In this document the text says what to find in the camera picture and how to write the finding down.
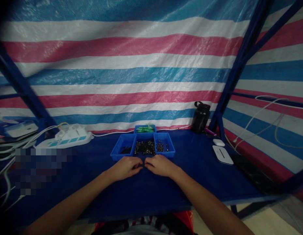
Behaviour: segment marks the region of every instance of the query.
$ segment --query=plastic tarp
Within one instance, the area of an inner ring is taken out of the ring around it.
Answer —
[[[17,1],[0,40],[57,123],[94,132],[212,117],[257,1]],[[0,94],[14,92],[0,74]],[[6,119],[33,117],[21,99]]]
[[[293,2],[275,2],[259,38]],[[247,62],[235,91],[303,103],[303,7]],[[268,104],[232,96],[223,115],[228,138],[234,140],[240,135],[249,120]],[[269,105],[233,145],[241,139],[245,141],[237,150],[275,181],[283,182],[303,170],[303,109]],[[303,201],[303,192],[298,198]]]

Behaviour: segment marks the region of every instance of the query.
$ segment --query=white router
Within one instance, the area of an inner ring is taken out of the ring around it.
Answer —
[[[221,146],[216,146],[216,145],[213,145],[212,147],[213,147],[214,152],[216,153],[217,159],[220,162],[229,164],[229,165],[234,164],[232,158],[229,156],[229,154],[225,148],[223,148]]]

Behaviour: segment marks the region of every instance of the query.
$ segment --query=black water bottle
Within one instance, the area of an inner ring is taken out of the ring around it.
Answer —
[[[210,116],[210,105],[196,101],[195,106],[197,109],[195,110],[193,121],[191,123],[191,130],[195,133],[201,133],[204,131]]]

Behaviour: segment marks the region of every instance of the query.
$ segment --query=hand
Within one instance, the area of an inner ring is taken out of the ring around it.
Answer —
[[[170,178],[172,178],[173,175],[180,169],[165,156],[159,154],[153,156],[152,158],[146,158],[145,167],[156,175]]]
[[[123,157],[106,173],[113,182],[123,180],[137,174],[143,168],[142,166],[138,167],[139,164],[142,165],[143,161],[138,157]]]

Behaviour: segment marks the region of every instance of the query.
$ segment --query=water bottle lid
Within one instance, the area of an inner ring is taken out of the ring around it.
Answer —
[[[196,101],[195,102],[196,108],[198,108],[200,111],[209,111],[210,110],[210,105],[204,104],[201,101]]]

